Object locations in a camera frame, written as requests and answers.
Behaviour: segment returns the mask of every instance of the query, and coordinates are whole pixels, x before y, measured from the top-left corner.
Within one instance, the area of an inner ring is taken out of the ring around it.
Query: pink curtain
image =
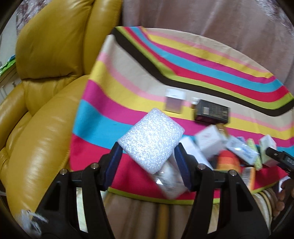
[[[124,0],[123,24],[222,42],[271,71],[294,93],[294,29],[275,0]]]

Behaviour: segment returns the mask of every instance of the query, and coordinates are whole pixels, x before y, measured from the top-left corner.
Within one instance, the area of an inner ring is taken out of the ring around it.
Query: table
[[[202,36],[117,27],[103,45],[79,105],[71,141],[71,168],[82,170],[97,162],[152,108],[164,110],[167,88],[186,92],[181,114],[164,111],[184,127],[185,135],[193,136],[205,127],[193,121],[190,100],[197,97],[230,107],[227,129],[231,135],[252,138],[257,144],[263,135],[270,134],[278,150],[294,155],[294,99],[269,71],[233,48]],[[262,169],[256,174],[253,193],[284,176],[278,167]],[[177,200],[166,200],[127,154],[123,154],[109,192],[124,196],[125,201],[160,203],[159,218],[177,207],[185,208],[181,205],[191,205],[194,198],[187,192]],[[262,201],[261,207],[267,204],[270,208],[269,199],[260,195],[255,197]],[[215,192],[215,203],[218,196]]]

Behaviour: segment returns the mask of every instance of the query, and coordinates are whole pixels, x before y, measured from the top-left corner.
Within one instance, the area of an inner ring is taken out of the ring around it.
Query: screw
[[[229,174],[231,174],[232,176],[236,176],[238,173],[236,172],[236,170],[230,170]]]
[[[93,169],[96,169],[98,167],[99,167],[99,164],[98,163],[92,163],[91,164],[91,168],[93,168]]]
[[[197,168],[199,168],[200,170],[203,170],[206,168],[205,164],[204,163],[200,163],[197,165]]]
[[[63,168],[59,171],[61,175],[65,175],[67,173],[67,169]]]

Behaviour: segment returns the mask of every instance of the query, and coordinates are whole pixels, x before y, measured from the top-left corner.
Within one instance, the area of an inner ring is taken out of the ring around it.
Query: human hand
[[[281,211],[284,210],[285,208],[285,203],[283,202],[283,200],[285,199],[286,196],[286,190],[289,190],[288,188],[286,189],[286,185],[287,184],[294,184],[294,180],[293,179],[288,179],[286,181],[284,181],[281,185],[282,191],[278,193],[277,197],[278,197],[278,201],[276,203],[276,209],[274,210],[273,216],[276,217],[280,214]],[[294,198],[294,187],[290,189],[291,190],[291,195]]]

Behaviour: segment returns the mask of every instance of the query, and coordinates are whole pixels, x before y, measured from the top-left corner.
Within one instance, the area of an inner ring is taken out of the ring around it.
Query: pink stripe
[[[99,54],[99,61],[102,61],[108,72],[111,74],[111,76],[116,79],[119,83],[121,83],[125,88],[133,92],[134,94],[148,99],[148,100],[153,100],[153,101],[158,101],[158,102],[165,102],[165,97],[164,96],[158,96],[158,95],[153,95],[148,92],[145,92],[141,90],[138,86],[134,85],[130,80],[125,78],[122,74],[120,74],[111,64],[111,61],[108,58],[108,55],[104,52],[101,52]],[[189,101],[185,101],[184,106],[190,107],[191,103]]]
[[[231,117],[241,119],[241,120],[250,121],[252,123],[257,123],[259,125],[262,125],[262,126],[265,126],[265,127],[271,128],[273,130],[277,130],[277,131],[285,131],[285,130],[289,130],[289,129],[291,129],[291,127],[293,127],[292,123],[289,123],[288,125],[286,125],[284,127],[278,127],[278,126],[275,126],[275,125],[271,125],[271,124],[269,124],[267,122],[260,121],[258,119],[254,119],[254,118],[251,118],[251,117],[248,117],[248,116],[244,116],[244,115],[237,114],[237,113],[232,113],[232,112],[231,112]]]
[[[98,112],[100,112],[105,117],[128,125],[136,124],[140,119],[142,119],[147,114],[147,112],[131,110],[114,102],[113,100],[108,98],[103,92],[103,90],[100,88],[100,86],[98,86],[92,80],[89,80],[87,83],[83,99],[90,103],[93,107],[95,107],[98,110]],[[197,124],[192,120],[179,119],[175,117],[171,118],[185,129],[186,135],[194,135],[206,127],[206,125]],[[262,134],[256,134],[231,128],[228,128],[228,132],[234,136],[252,138],[255,140],[255,142],[258,142],[258,140],[263,136]],[[274,138],[274,140],[277,143],[277,146],[292,146],[290,143],[291,139],[282,140]]]
[[[225,65],[216,63],[216,62],[208,61],[206,59],[203,59],[203,58],[200,58],[200,57],[196,57],[196,56],[190,55],[188,53],[179,51],[177,49],[173,49],[171,47],[160,45],[160,44],[158,44],[156,42],[153,42],[153,41],[151,41],[151,42],[152,42],[152,44],[158,46],[159,48],[161,48],[164,51],[167,51],[167,52],[169,52],[171,54],[174,54],[176,56],[185,58],[185,59],[187,59],[189,61],[195,62],[197,64],[200,64],[200,65],[203,65],[203,66],[206,66],[206,67],[209,67],[209,68],[213,68],[213,69],[216,69],[216,70],[219,70],[219,71],[223,71],[223,72],[229,73],[231,75],[238,76],[238,77],[243,78],[243,79],[246,79],[246,80],[250,80],[250,81],[253,81],[253,82],[259,82],[259,83],[263,83],[263,84],[266,84],[266,83],[269,83],[269,82],[272,82],[272,81],[275,80],[275,77],[274,76],[272,76],[270,78],[255,77],[253,75],[250,75],[250,74],[241,72],[241,71],[236,70],[234,68],[231,68],[231,67],[228,67],[228,66],[225,66]]]
[[[184,43],[184,44],[187,44],[189,46],[192,46],[194,48],[199,48],[199,49],[203,49],[203,50],[206,50],[206,51],[209,51],[211,53],[214,53],[216,55],[219,55],[219,56],[223,56],[225,58],[228,58],[232,61],[235,61],[237,63],[240,63],[244,66],[247,66],[248,68],[250,69],[253,69],[253,70],[256,70],[258,72],[261,72],[261,73],[268,73],[268,71],[266,70],[263,70],[263,69],[259,69],[258,67],[255,67],[255,66],[252,66],[250,65],[249,63],[247,62],[243,62],[241,61],[240,59],[237,59],[237,58],[234,58],[226,53],[223,53],[223,52],[220,52],[220,51],[217,51],[213,48],[210,48],[210,47],[207,47],[207,46],[204,46],[204,45],[201,45],[201,44],[197,44],[197,43],[194,43],[194,42],[190,42],[188,40],[184,40],[184,39],[181,39],[181,38],[178,38],[176,36],[171,36],[171,35],[168,35],[166,33],[162,33],[162,32],[154,32],[154,31],[150,31],[148,29],[146,29],[146,31],[150,34],[150,35],[155,35],[155,36],[161,36],[161,37],[164,37],[164,38],[168,38],[168,39],[171,39],[171,40],[174,40],[174,41],[177,41],[177,42],[181,42],[181,43]]]
[[[134,94],[136,94],[136,95],[138,95],[138,96],[140,96],[142,98],[148,99],[148,100],[153,100],[153,101],[158,101],[158,102],[165,102],[165,97],[153,95],[153,94],[150,94],[150,93],[147,93],[147,92],[141,90],[139,87],[134,85],[130,80],[128,80],[122,74],[120,74],[115,69],[115,67],[111,64],[111,61],[110,61],[110,59],[109,59],[109,57],[108,57],[108,55],[106,53],[101,52],[99,54],[98,60],[102,61],[105,64],[108,72],[111,74],[111,76],[114,79],[116,79],[119,83],[121,83],[125,88],[127,88],[128,90],[130,90]],[[189,101],[185,101],[184,106],[190,107],[191,103]],[[231,117],[241,119],[241,120],[246,120],[246,121],[253,122],[253,123],[257,123],[259,125],[269,127],[271,129],[274,129],[274,130],[277,130],[277,131],[288,130],[288,129],[290,129],[292,127],[292,124],[290,123],[287,126],[279,128],[278,126],[271,125],[269,123],[260,121],[258,119],[254,119],[254,118],[244,116],[244,115],[241,115],[241,114],[237,114],[237,113],[231,113]]]

